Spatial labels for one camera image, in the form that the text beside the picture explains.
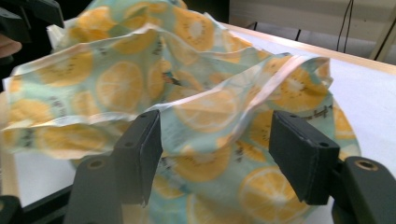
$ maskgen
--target food wrap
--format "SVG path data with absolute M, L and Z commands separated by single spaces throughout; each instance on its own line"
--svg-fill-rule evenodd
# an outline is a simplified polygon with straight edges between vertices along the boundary
M 329 64 L 253 48 L 181 1 L 96 0 L 50 56 L 4 80 L 3 148 L 63 160 L 108 152 L 158 109 L 164 152 L 153 191 L 145 208 L 124 205 L 125 220 L 303 223 L 315 207 L 298 201 L 268 152 L 271 117 L 295 113 L 337 142 L 342 159 L 359 154 L 329 92 Z

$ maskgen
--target lemon slice print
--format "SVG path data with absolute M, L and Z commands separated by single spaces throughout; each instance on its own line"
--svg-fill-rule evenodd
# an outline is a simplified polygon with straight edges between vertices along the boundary
M 244 107 L 248 107 L 250 102 L 259 94 L 259 92 L 262 90 L 262 88 L 253 85 L 247 92 L 246 100 L 244 103 Z
M 317 58 L 318 69 L 315 71 L 318 77 L 326 78 L 330 74 L 330 60 L 328 58 Z
M 199 59 L 198 53 L 194 49 L 191 49 L 183 44 L 181 40 L 178 40 L 172 36 L 168 36 L 166 40 L 168 41 L 166 47 L 169 48 L 172 55 L 175 56 L 179 62 L 189 65 Z
M 53 119 L 49 105 L 28 99 L 21 99 L 12 104 L 8 115 L 10 123 L 29 120 L 31 125 L 45 123 Z
M 79 15 L 69 34 L 81 42 L 106 39 L 109 38 L 107 31 L 115 25 L 109 7 L 97 7 Z
M 223 147 L 212 153 L 175 157 L 175 172 L 192 182 L 204 182 L 221 175 L 227 168 L 231 149 Z
M 261 112 L 251 121 L 248 129 L 250 139 L 266 149 L 269 147 L 273 113 L 273 110 Z
M 251 43 L 232 35 L 229 31 L 224 30 L 221 35 L 224 47 L 228 52 L 238 51 L 252 46 Z
M 329 93 L 320 81 L 314 82 L 302 67 L 296 68 L 279 88 L 280 97 L 273 102 L 290 112 L 315 109 Z
M 155 30 L 148 30 L 144 34 L 133 34 L 126 36 L 123 39 L 113 44 L 113 49 L 121 54 L 134 54 L 146 49 L 153 44 L 158 37 Z
M 181 86 L 175 86 L 173 90 L 168 94 L 166 100 L 167 102 L 174 102 L 176 100 L 180 100 L 195 95 L 197 93 L 199 92 L 196 90 L 192 90 Z
M 118 62 L 108 68 L 96 83 L 99 101 L 108 109 L 129 113 L 143 90 L 142 74 L 136 64 Z
M 334 113 L 335 137 L 338 139 L 355 139 L 356 136 L 347 121 L 347 117 L 336 102 L 332 106 L 332 112 Z
M 213 47 L 214 25 L 204 15 L 174 7 L 176 16 L 175 34 L 194 49 L 205 51 Z
M 163 93 L 165 81 L 163 80 L 162 62 L 159 61 L 148 73 L 148 95 L 151 99 L 157 99 Z
M 242 151 L 243 155 L 254 161 L 266 161 L 264 154 L 253 145 L 244 142 L 236 141 L 236 145 L 239 150 Z
M 91 116 L 101 112 L 89 91 L 76 93 L 72 99 L 72 106 L 76 114 L 82 116 Z
M 147 22 L 146 16 L 136 16 L 122 22 L 122 25 L 131 30 L 137 30 Z
M 145 8 L 149 12 L 161 13 L 161 12 L 165 12 L 165 10 L 168 9 L 168 4 L 166 4 L 165 2 L 157 2 L 157 3 L 139 2 L 133 4 L 131 7 L 128 7 L 128 9 L 126 9 L 123 14 L 123 18 L 126 19 L 132 17 L 136 12 L 142 10 L 143 8 Z
M 290 57 L 291 56 L 285 56 L 281 58 L 270 59 L 268 63 L 265 64 L 262 71 L 272 75 L 276 73 L 280 67 L 282 67 L 282 65 L 290 59 Z
M 212 75 L 209 76 L 209 80 L 212 81 L 213 84 L 220 84 L 222 81 L 232 77 L 233 74 L 230 73 L 213 73 Z
M 177 0 L 177 1 L 178 1 L 178 4 L 180 5 L 181 8 L 187 9 L 187 5 L 184 3 L 183 0 Z
M 216 91 L 175 105 L 180 120 L 198 132 L 213 133 L 227 127 L 237 115 L 238 101 L 230 91 Z
M 308 209 L 277 167 L 264 167 L 248 174 L 239 189 L 239 202 L 265 223 L 284 223 Z
M 260 61 L 270 57 L 271 55 L 272 54 L 266 50 L 263 49 L 257 50 L 257 57 L 259 58 Z
M 178 77 L 181 85 L 194 89 L 196 91 L 203 91 L 204 87 L 201 83 L 189 72 L 178 70 L 175 75 Z
M 92 71 L 91 52 L 81 52 L 50 66 L 38 69 L 40 79 L 51 87 L 76 85 L 84 81 Z
M 22 78 L 21 76 L 12 77 L 9 81 L 8 91 L 17 92 L 21 90 Z
M 203 197 L 189 195 L 187 198 L 187 216 L 189 224 L 249 224 L 248 216 L 232 208 L 219 205 Z
M 161 175 L 155 175 L 152 187 L 161 194 L 165 199 L 175 199 L 184 193 L 177 187 L 173 186 L 167 179 Z
M 165 59 L 161 59 L 161 71 L 163 73 L 169 73 L 172 71 L 172 64 Z
M 82 124 L 41 128 L 36 139 L 40 150 L 62 159 L 79 159 L 86 152 L 100 152 L 106 143 L 102 132 Z

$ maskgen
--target white table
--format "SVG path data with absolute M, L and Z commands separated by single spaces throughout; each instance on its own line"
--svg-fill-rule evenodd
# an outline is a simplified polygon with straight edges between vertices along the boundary
M 396 66 L 227 26 L 255 46 L 273 53 L 332 58 L 331 91 L 359 139 L 362 156 L 383 163 L 396 176 Z M 75 174 L 69 161 L 56 161 L 36 153 L 3 153 L 2 166 L 3 192 L 18 195 L 23 205 L 72 184 Z M 332 223 L 330 209 L 321 207 L 306 223 L 318 220 Z

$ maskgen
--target wall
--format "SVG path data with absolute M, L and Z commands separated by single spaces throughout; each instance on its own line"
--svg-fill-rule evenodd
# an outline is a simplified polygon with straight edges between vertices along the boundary
M 338 35 L 348 3 L 349 0 L 230 0 L 230 14 L 234 19 Z M 376 41 L 395 3 L 355 0 L 349 36 Z

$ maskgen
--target wooden edge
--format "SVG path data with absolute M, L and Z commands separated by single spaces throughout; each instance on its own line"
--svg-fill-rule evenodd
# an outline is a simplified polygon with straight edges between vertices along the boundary
M 20 197 L 17 168 L 13 154 L 0 152 L 2 169 L 2 195 L 14 195 Z
M 340 60 L 340 61 L 343 61 L 346 63 L 353 63 L 353 64 L 356 64 L 359 66 L 363 66 L 363 67 L 371 68 L 371 69 L 374 69 L 377 71 L 396 75 L 396 66 L 392 65 L 392 64 L 376 62 L 376 61 L 361 58 L 358 56 L 345 54 L 345 53 L 337 52 L 337 51 L 330 50 L 330 49 L 324 49 L 324 48 L 308 45 L 305 43 L 289 40 L 286 38 L 282 38 L 282 37 L 278 37 L 278 36 L 274 36 L 274 35 L 268 35 L 268 34 L 248 30 L 245 28 L 241 28 L 241 27 L 237 27 L 237 26 L 233 26 L 233 25 L 229 25 L 229 24 L 225 24 L 225 23 L 223 23 L 222 25 L 227 27 L 230 31 L 235 31 L 235 32 L 238 32 L 238 33 L 241 33 L 244 35 L 252 35 L 252 36 L 261 38 L 263 40 L 274 42 L 274 43 L 277 43 L 277 44 L 280 44 L 280 45 L 283 45 L 286 47 L 306 50 L 308 52 L 317 54 L 322 57 L 332 58 L 332 59 Z
M 0 130 L 7 123 L 6 111 L 7 98 L 4 92 L 0 92 Z M 17 169 L 15 165 L 15 157 L 2 149 L 2 139 L 0 137 L 0 162 L 2 170 L 2 192 L 3 195 L 14 195 L 19 197 L 19 185 L 17 177 Z

